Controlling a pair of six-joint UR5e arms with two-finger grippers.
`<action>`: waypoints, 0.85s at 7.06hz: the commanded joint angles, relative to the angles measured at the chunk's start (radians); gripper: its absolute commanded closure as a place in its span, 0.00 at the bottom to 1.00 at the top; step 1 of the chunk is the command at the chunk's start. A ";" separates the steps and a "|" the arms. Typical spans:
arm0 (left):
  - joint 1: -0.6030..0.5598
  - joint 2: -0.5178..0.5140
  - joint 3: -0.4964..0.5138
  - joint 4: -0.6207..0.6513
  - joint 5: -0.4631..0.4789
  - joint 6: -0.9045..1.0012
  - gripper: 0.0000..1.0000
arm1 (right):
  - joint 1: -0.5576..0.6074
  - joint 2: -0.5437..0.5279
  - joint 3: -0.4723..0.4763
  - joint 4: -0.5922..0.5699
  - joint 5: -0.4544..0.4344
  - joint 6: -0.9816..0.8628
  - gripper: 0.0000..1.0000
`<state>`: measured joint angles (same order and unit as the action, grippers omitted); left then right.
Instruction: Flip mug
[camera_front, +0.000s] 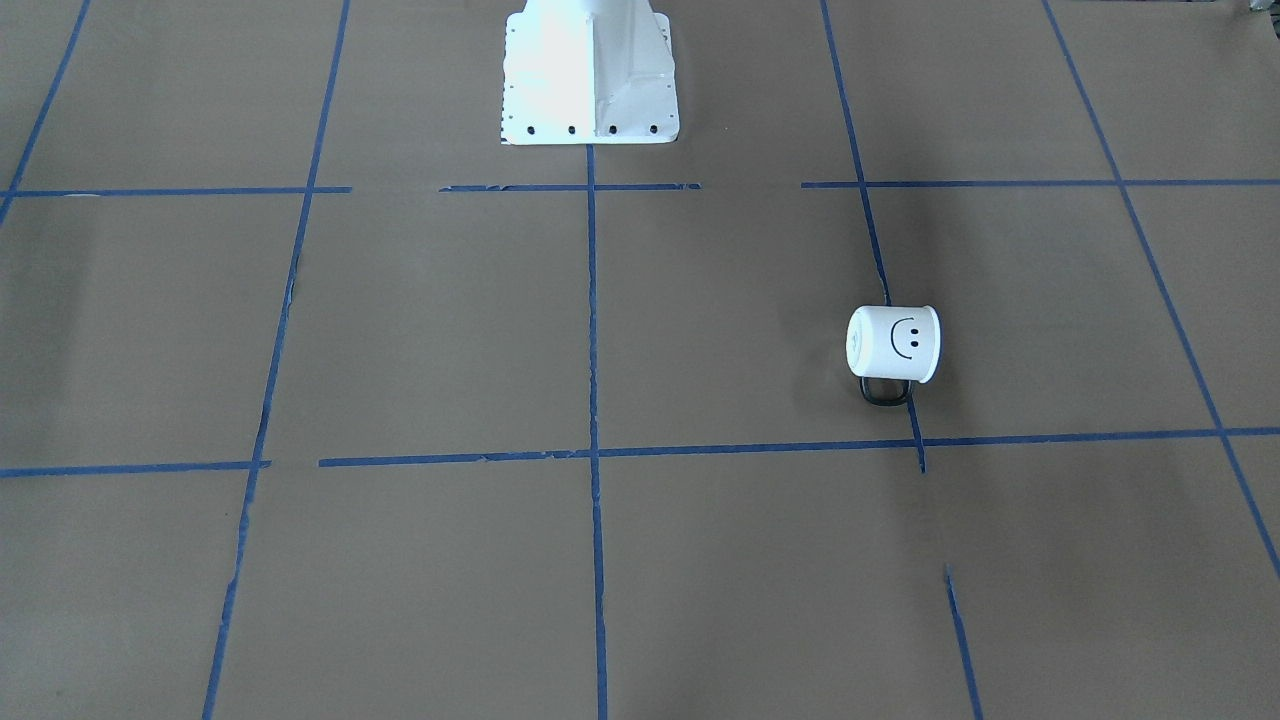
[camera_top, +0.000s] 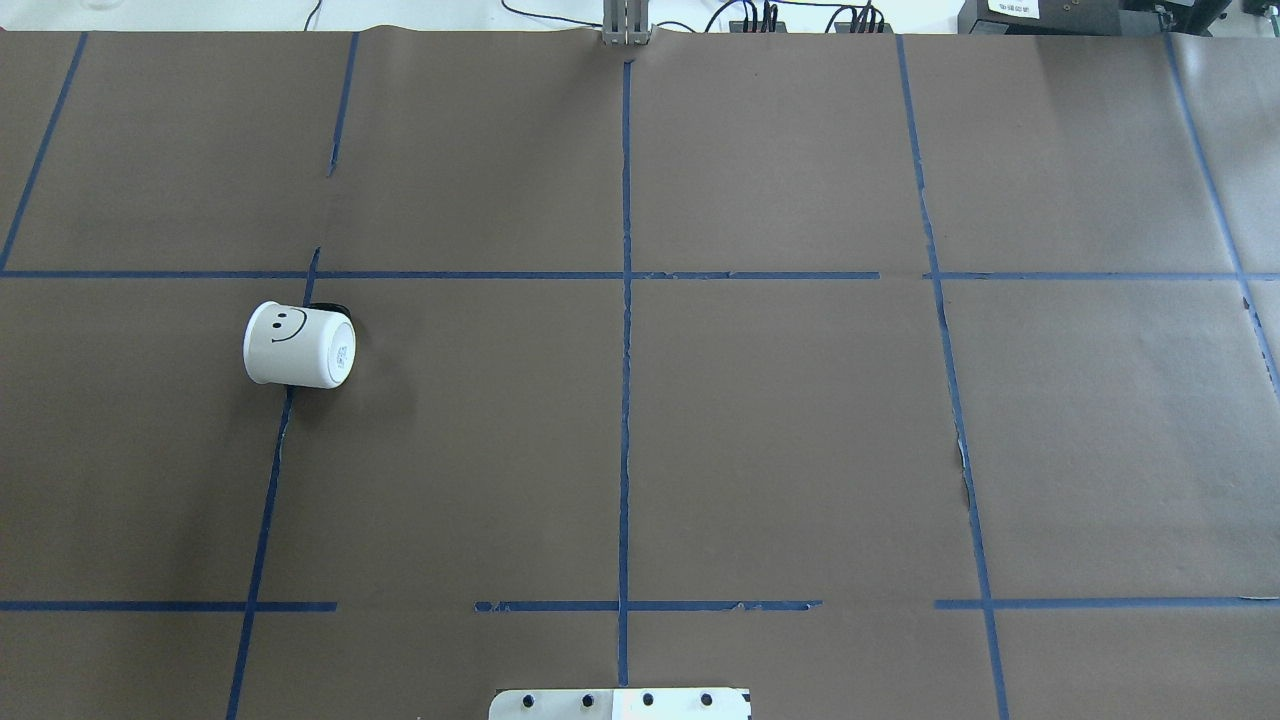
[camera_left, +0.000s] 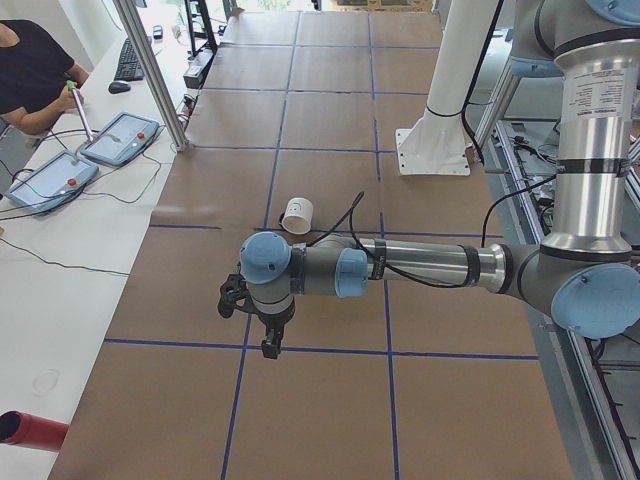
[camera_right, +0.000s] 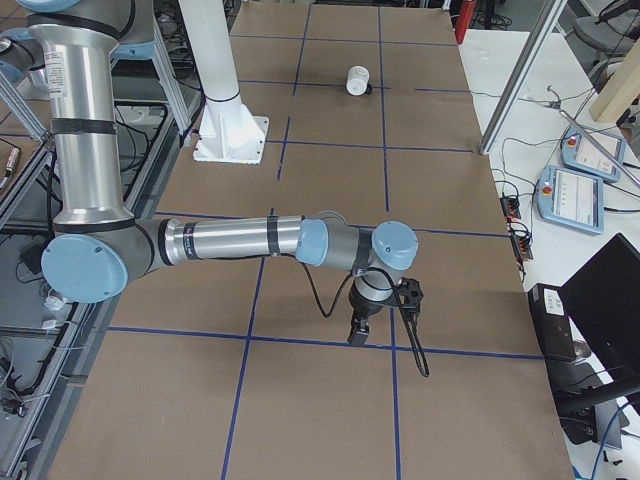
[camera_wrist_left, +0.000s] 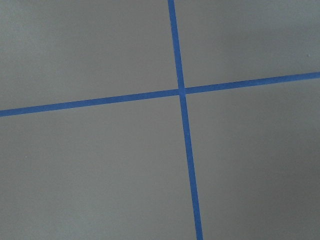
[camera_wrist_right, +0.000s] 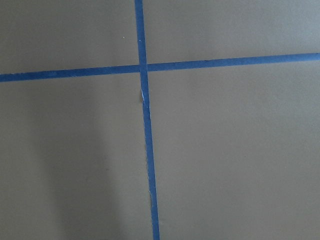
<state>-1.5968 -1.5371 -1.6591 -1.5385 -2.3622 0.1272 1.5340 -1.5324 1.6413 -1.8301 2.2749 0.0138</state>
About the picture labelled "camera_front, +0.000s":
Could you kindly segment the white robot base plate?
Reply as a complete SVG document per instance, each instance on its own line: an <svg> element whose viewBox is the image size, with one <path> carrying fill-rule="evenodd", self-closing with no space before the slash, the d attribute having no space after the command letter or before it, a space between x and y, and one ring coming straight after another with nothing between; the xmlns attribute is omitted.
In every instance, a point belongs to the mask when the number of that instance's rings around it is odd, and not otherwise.
<svg viewBox="0 0 1280 720"><path fill-rule="evenodd" d="M678 138L672 26L649 1L527 1L504 41L502 143Z"/></svg>

